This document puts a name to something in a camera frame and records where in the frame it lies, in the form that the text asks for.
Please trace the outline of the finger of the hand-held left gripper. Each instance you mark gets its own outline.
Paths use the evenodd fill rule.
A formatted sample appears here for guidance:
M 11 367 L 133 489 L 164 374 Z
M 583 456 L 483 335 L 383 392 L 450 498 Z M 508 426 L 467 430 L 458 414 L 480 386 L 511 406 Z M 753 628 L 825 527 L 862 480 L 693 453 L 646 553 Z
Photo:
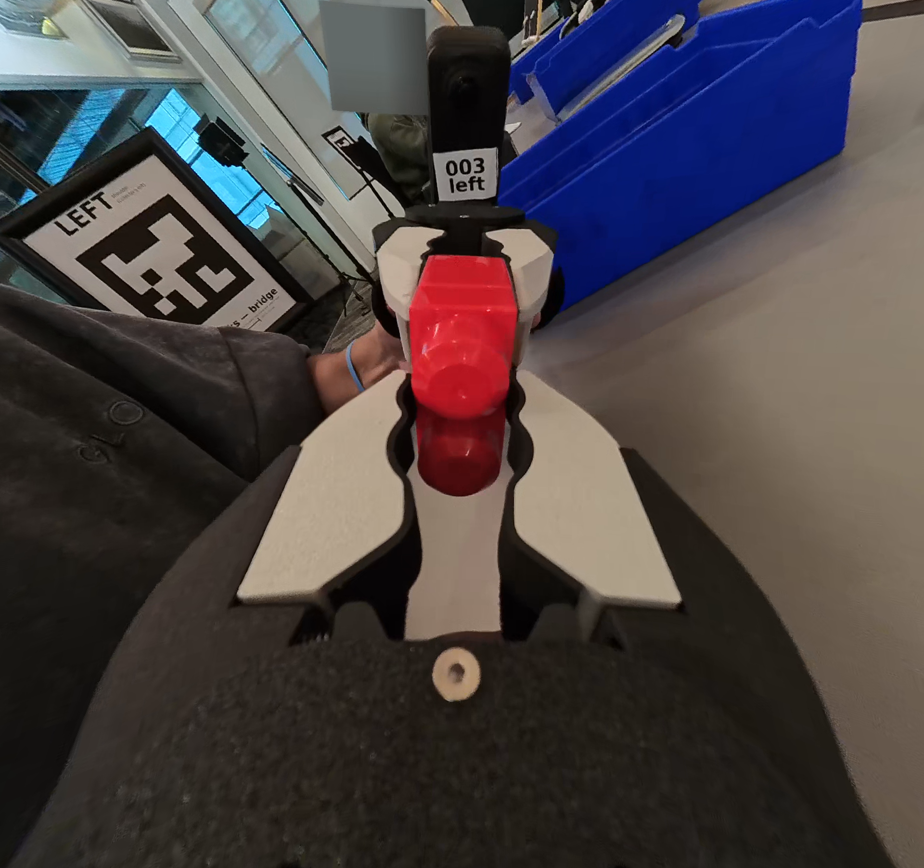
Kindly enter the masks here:
M 410 338 L 410 304 L 422 273 L 422 260 L 445 229 L 382 226 L 376 233 L 375 318 L 389 335 Z
M 518 328 L 532 328 L 549 295 L 552 282 L 554 231 L 539 223 L 490 228 L 511 273 Z

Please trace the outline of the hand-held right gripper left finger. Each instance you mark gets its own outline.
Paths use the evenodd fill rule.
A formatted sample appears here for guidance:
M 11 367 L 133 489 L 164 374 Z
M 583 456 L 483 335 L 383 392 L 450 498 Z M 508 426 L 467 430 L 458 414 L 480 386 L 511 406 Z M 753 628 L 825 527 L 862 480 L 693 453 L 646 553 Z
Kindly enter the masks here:
M 421 573 L 409 478 L 415 411 L 410 375 L 395 371 L 303 440 L 237 587 L 238 603 L 302 605 L 329 623 L 363 603 L 388 638 L 405 639 Z

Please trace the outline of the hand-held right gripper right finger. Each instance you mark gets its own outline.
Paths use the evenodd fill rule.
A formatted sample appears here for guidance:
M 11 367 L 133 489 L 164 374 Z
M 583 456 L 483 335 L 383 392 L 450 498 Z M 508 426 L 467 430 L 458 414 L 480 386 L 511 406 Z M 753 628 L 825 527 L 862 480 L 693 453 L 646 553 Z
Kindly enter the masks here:
M 511 382 L 506 418 L 503 637 L 525 640 L 557 606 L 571 610 L 583 639 L 611 609 L 679 610 L 683 599 L 615 438 L 528 371 Z

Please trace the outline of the red one-stud block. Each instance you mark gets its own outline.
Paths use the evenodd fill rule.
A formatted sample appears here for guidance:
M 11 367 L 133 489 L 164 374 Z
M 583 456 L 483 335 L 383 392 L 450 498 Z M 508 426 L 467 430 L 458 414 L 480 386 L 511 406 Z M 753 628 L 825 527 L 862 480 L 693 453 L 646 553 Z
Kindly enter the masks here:
M 508 263 L 501 256 L 432 254 L 425 258 L 418 288 L 431 285 L 512 291 L 513 281 Z

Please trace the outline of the red two-stud block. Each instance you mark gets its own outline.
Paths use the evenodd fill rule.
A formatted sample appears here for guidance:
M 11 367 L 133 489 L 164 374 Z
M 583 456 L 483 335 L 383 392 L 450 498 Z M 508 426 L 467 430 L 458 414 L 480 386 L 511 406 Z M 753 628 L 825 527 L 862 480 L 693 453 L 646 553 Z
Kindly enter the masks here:
M 518 310 L 511 285 L 420 286 L 410 307 L 419 472 L 469 496 L 497 479 Z

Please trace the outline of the blue plastic bin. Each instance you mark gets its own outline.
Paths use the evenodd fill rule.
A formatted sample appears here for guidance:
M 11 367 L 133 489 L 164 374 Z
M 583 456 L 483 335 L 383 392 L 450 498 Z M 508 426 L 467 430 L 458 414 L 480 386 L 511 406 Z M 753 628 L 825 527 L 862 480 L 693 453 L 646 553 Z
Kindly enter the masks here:
M 693 28 L 702 1 L 609 0 L 567 36 L 561 34 L 564 24 L 557 25 L 512 65 L 514 104 L 524 106 L 537 99 L 539 107 L 555 117 L 666 25 L 682 20 L 669 39 Z
M 570 307 L 838 155 L 863 0 L 699 20 L 502 170 L 553 229 Z

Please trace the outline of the grey desk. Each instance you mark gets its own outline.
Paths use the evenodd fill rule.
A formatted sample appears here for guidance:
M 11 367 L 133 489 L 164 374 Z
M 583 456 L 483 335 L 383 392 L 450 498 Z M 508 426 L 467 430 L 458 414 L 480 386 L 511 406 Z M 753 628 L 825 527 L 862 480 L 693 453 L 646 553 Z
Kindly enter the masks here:
M 922 866 L 922 0 L 864 0 L 833 160 L 572 307 L 527 366 L 743 562 Z

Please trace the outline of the person's left hand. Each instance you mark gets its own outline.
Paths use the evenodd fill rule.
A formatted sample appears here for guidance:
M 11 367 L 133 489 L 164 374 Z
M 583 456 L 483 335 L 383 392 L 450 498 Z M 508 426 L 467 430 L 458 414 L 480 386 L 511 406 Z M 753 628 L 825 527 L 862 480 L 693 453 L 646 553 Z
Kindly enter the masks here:
M 369 389 L 396 370 L 405 370 L 401 339 L 376 321 L 351 345 L 351 362 L 363 389 Z

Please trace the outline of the small black tag sign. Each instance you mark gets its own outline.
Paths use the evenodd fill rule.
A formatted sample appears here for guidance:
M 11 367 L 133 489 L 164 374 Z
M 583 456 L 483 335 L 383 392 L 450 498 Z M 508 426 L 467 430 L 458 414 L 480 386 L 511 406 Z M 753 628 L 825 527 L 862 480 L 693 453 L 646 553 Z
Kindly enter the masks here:
M 353 158 L 357 140 L 343 125 L 322 132 L 321 138 L 329 147 L 328 161 L 333 165 L 329 174 L 343 196 L 352 201 L 369 185 L 367 173 Z

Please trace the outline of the black studio light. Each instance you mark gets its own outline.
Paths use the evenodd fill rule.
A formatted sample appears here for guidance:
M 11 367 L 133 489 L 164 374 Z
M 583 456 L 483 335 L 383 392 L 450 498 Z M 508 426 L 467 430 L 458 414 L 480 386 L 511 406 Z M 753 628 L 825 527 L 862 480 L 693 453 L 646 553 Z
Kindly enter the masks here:
M 194 132 L 204 153 L 225 168 L 244 168 L 248 157 L 246 143 L 233 128 L 220 117 L 210 119 L 202 115 Z

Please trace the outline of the person's dark clothing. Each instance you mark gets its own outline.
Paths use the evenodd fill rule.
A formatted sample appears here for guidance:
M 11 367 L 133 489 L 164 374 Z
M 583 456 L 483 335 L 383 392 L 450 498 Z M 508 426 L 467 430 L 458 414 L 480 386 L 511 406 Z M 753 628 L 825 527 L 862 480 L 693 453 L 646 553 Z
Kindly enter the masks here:
M 1 299 L 1 858 L 187 546 L 323 418 L 291 337 Z

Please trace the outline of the white ceiling vent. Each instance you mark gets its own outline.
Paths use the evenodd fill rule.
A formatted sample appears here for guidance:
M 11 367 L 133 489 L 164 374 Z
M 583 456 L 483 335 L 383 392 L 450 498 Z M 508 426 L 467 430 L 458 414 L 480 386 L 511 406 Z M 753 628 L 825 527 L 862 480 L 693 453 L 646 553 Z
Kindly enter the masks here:
M 131 60 L 162 65 L 181 62 L 134 0 L 77 1 Z

